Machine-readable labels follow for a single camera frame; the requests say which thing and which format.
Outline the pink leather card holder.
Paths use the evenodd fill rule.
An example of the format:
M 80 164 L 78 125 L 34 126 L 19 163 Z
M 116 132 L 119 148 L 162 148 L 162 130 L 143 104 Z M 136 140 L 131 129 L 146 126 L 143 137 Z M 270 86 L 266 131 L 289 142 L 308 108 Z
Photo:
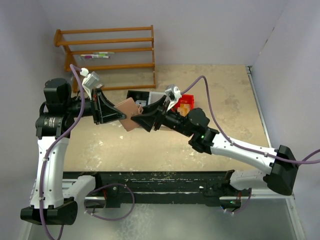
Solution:
M 140 104 L 137 104 L 132 97 L 118 103 L 115 105 L 115 108 L 125 114 L 126 118 L 120 120 L 120 123 L 127 132 L 139 127 L 139 124 L 131 120 L 131 117 L 142 114 L 143 107 Z

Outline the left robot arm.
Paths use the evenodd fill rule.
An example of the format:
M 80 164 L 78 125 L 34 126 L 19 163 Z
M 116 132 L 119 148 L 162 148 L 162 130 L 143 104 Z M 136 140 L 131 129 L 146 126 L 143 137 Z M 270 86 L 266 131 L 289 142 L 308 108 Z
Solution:
M 91 116 L 96 125 L 124 120 L 126 115 L 115 108 L 101 89 L 93 98 L 72 97 L 70 84 L 64 78 L 45 83 L 45 102 L 36 120 L 38 169 L 30 205 L 20 211 L 23 221 L 36 225 L 72 225 L 81 201 L 89 193 L 103 191 L 98 172 L 65 173 L 64 160 L 71 130 L 81 117 Z

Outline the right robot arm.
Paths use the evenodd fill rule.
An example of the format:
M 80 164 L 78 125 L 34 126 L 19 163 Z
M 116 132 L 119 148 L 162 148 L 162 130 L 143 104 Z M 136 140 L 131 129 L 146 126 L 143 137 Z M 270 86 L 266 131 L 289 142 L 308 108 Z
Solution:
M 231 171 L 222 183 L 222 190 L 228 196 L 249 188 L 269 188 L 284 196 L 293 193 L 299 167 L 289 147 L 262 147 L 224 136 L 221 131 L 209 127 L 210 119 L 201 108 L 182 116 L 176 110 L 168 110 L 168 105 L 162 97 L 130 119 L 147 132 L 165 126 L 189 137 L 189 145 L 199 153 L 224 156 L 253 166 L 254 170 Z

